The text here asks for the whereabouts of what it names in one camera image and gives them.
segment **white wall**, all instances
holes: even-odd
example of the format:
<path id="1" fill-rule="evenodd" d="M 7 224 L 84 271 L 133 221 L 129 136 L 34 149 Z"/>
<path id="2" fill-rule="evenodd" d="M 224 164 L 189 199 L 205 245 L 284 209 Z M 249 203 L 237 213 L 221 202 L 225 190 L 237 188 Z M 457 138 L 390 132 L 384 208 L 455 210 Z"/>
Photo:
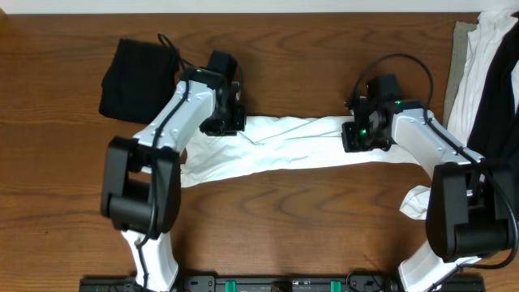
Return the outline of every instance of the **white wall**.
<path id="1" fill-rule="evenodd" d="M 519 7 L 519 0 L 0 0 L 7 14 L 480 12 Z"/>

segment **black fabric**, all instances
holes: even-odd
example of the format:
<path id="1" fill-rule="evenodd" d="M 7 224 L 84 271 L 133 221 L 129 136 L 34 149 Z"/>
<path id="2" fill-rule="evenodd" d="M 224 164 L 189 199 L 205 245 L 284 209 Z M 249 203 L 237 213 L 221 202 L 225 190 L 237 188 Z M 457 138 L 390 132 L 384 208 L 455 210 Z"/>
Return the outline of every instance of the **black fabric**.
<path id="1" fill-rule="evenodd" d="M 161 45 L 119 40 L 101 86 L 99 113 L 149 124 L 173 96 L 178 60 Z"/>
<path id="2" fill-rule="evenodd" d="M 492 59 L 467 144 L 488 160 L 510 162 L 516 210 L 519 209 L 519 118 L 515 115 L 512 71 L 518 60 L 519 23 L 505 35 Z"/>

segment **wood grain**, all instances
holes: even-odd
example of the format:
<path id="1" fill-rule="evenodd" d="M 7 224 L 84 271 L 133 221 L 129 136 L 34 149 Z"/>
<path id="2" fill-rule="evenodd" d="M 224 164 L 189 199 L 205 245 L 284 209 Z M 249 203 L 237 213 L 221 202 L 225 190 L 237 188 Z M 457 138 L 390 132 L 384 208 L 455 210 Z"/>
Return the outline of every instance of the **wood grain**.
<path id="1" fill-rule="evenodd" d="M 199 65 L 226 49 L 245 71 L 250 114 L 304 118 L 346 114 L 368 63 L 413 54 L 435 76 L 441 117 L 457 20 L 476 15 L 10 15 L 0 28 L 0 290 L 74 291 L 84 275 L 135 270 L 99 213 L 106 146 L 141 128 L 97 113 L 119 38 L 165 32 Z M 410 97 L 427 94 L 412 62 L 376 72 L 400 74 Z M 398 208 L 428 183 L 416 165 L 382 163 L 205 183 L 183 191 L 174 254 L 184 269 L 222 275 L 391 271 L 425 239 Z M 488 290 L 517 290 L 518 270 L 485 272 Z"/>

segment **black cable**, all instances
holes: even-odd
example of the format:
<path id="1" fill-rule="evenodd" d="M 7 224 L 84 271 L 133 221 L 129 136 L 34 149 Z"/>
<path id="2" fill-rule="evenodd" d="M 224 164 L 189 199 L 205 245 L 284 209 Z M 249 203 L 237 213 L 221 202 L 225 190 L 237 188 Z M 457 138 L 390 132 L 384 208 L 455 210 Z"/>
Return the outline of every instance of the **black cable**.
<path id="1" fill-rule="evenodd" d="M 159 127 L 157 127 L 154 131 L 153 136 L 153 142 L 152 142 L 152 161 L 151 161 L 151 171 L 152 171 L 152 211 L 150 214 L 150 222 L 148 226 L 148 231 L 144 235 L 144 238 L 140 242 L 135 242 L 135 247 L 137 248 L 137 251 L 139 252 L 139 261 L 140 265 L 144 272 L 144 284 L 143 284 L 143 291 L 147 291 L 148 288 L 148 269 L 146 267 L 146 263 L 144 262 L 144 255 L 142 252 L 142 247 L 144 244 L 148 242 L 148 240 L 151 238 L 153 234 L 153 229 L 155 228 L 155 225 L 157 223 L 157 145 L 159 138 L 161 137 L 162 130 L 164 129 L 165 125 L 168 123 L 168 121 L 173 117 L 173 115 L 178 111 L 180 106 L 184 103 L 184 101 L 187 100 L 189 96 L 189 79 L 187 78 L 187 72 L 186 72 L 186 66 L 184 63 L 188 65 L 192 65 L 188 61 L 182 59 L 180 56 L 180 52 L 178 52 L 178 49 L 174 47 L 174 45 L 171 43 L 169 38 L 162 32 L 160 32 L 157 35 L 159 42 L 166 48 L 168 48 L 172 54 L 175 55 L 176 59 L 180 62 L 180 65 L 182 66 L 182 73 L 184 75 L 184 80 L 186 82 L 186 90 L 184 91 L 182 95 L 182 99 L 179 103 L 176 104 L 176 106 L 165 116 L 164 120 L 162 120 Z"/>
<path id="2" fill-rule="evenodd" d="M 355 86 L 354 86 L 354 90 L 352 92 L 352 97 L 354 97 L 357 93 L 358 93 L 358 86 L 360 85 L 360 83 L 362 82 L 362 80 L 364 80 L 372 71 L 373 69 L 375 69 L 380 62 L 386 60 L 386 59 L 389 59 L 389 58 L 395 58 L 395 57 L 402 57 L 402 58 L 408 58 L 408 59 L 411 59 L 413 61 L 415 61 L 418 65 L 420 65 L 422 67 L 422 69 L 427 73 L 427 77 L 429 78 L 429 83 L 430 83 L 430 90 L 429 90 L 429 96 L 427 97 L 427 105 L 426 106 L 423 106 L 423 118 L 426 122 L 426 124 L 442 139 L 444 140 L 450 147 L 452 147 L 453 149 L 455 149 L 457 151 L 457 153 L 459 153 L 460 155 L 462 155 L 467 161 L 469 161 L 477 170 L 479 173 L 483 174 L 483 176 L 485 177 L 485 179 L 492 185 L 492 187 L 494 188 L 494 192 L 499 196 L 499 198 L 501 199 L 501 201 L 503 202 L 505 208 L 506 208 L 506 211 L 507 211 L 507 214 L 508 214 L 508 219 L 510 219 L 510 221 L 512 222 L 512 230 L 513 230 L 513 245 L 512 245 L 512 250 L 510 251 L 510 254 L 508 255 L 508 257 L 503 260 L 501 263 L 498 263 L 498 264 L 459 264 L 455 267 L 455 269 L 453 271 L 451 271 L 449 274 L 447 274 L 445 277 L 443 277 L 440 281 L 436 282 L 436 283 L 433 283 L 431 288 L 427 291 L 427 292 L 431 292 L 433 291 L 434 289 L 436 289 L 436 287 L 438 287 L 439 285 L 441 285 L 442 283 L 444 283 L 445 281 L 447 281 L 449 278 L 451 278 L 454 274 L 456 274 L 457 272 L 461 271 L 462 269 L 464 268 L 479 268 L 479 269 L 498 269 L 498 268 L 504 268 L 506 267 L 507 265 L 509 265 L 510 263 L 513 262 L 513 260 L 515 259 L 516 257 L 516 254 L 517 254 L 517 249 L 518 249 L 518 243 L 519 243 L 519 238 L 518 238 L 518 235 L 517 235 L 517 222 L 516 222 L 516 216 L 515 216 L 515 212 L 513 211 L 512 209 L 512 205 L 510 204 L 507 196 L 505 195 L 503 189 L 501 188 L 501 186 L 495 181 L 495 179 L 491 176 L 490 172 L 488 171 L 487 168 L 483 168 L 475 159 L 473 159 L 469 154 L 467 154 L 464 150 L 463 150 L 463 147 L 459 147 L 457 146 L 454 142 L 452 142 L 448 137 L 446 137 L 438 128 L 435 127 L 435 125 L 432 123 L 432 118 L 429 118 L 428 114 L 427 114 L 427 111 L 429 110 L 429 107 L 431 105 L 431 100 L 432 100 L 432 95 L 433 95 L 433 92 L 434 92 L 434 80 L 432 78 L 432 73 L 431 71 L 429 70 L 429 68 L 427 67 L 427 65 L 425 65 L 425 63 L 423 63 L 420 59 L 414 57 L 414 56 L 411 56 L 411 55 L 408 55 L 408 54 L 389 54 L 389 55 L 386 55 L 386 56 L 383 56 L 382 58 L 379 58 L 378 60 L 374 61 L 362 74 L 361 76 L 358 78 L 357 82 L 355 83 Z"/>

